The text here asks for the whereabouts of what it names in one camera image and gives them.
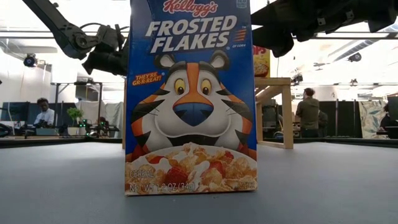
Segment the tiger ear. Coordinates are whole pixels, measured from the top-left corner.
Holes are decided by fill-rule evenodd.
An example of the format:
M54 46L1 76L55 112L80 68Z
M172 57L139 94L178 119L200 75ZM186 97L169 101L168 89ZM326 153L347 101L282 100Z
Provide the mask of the tiger ear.
M156 55L154 64L161 69L171 68L175 64L175 58L173 55Z
M210 65L215 69L228 70L229 69L229 58L222 50L216 50L210 59Z

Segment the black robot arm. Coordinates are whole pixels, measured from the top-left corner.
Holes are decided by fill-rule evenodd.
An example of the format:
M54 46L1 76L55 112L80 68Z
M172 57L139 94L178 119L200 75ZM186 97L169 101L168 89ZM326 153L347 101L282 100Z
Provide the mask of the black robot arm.
M366 21L377 32L397 17L398 0L276 0L251 15L253 44L272 50L275 57L289 52L295 36L307 41L319 32Z
M83 60L89 54L83 64L88 74L97 69L126 76L129 44L127 41L123 47L124 37L118 25L113 29L100 24L97 34L89 36L68 22L49 0L23 2L50 29L55 41L68 57Z

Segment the tony the tiger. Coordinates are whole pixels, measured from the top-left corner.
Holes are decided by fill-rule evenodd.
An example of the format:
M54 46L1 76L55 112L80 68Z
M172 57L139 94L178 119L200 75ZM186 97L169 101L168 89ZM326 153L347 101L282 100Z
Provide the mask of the tony the tiger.
M188 142L225 147L255 158L247 138L253 115L249 107L220 82L218 70L229 69L229 58L216 50L209 62L176 62L158 55L155 65L167 69L165 83L132 112L137 140L128 162L144 154Z

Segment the frosted flakes box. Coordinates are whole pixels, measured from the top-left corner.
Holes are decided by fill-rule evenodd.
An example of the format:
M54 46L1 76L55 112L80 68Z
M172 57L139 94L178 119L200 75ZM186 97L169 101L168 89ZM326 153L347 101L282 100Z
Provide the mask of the frosted flakes box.
M257 189L248 0L131 0L126 195Z

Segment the wooden stand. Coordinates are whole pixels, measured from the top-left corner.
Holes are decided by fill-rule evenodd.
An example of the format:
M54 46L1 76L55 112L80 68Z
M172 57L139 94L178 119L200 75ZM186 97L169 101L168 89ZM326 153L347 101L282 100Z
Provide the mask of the wooden stand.
M258 144L283 149L293 149L293 120L292 120L292 95L290 92L290 78L255 78L257 89L256 96L256 119L257 119L257 141ZM282 94L282 113L284 143L266 142L262 138L262 104Z
M126 108L127 108L126 105L127 105L127 80L124 80L122 149L126 149Z

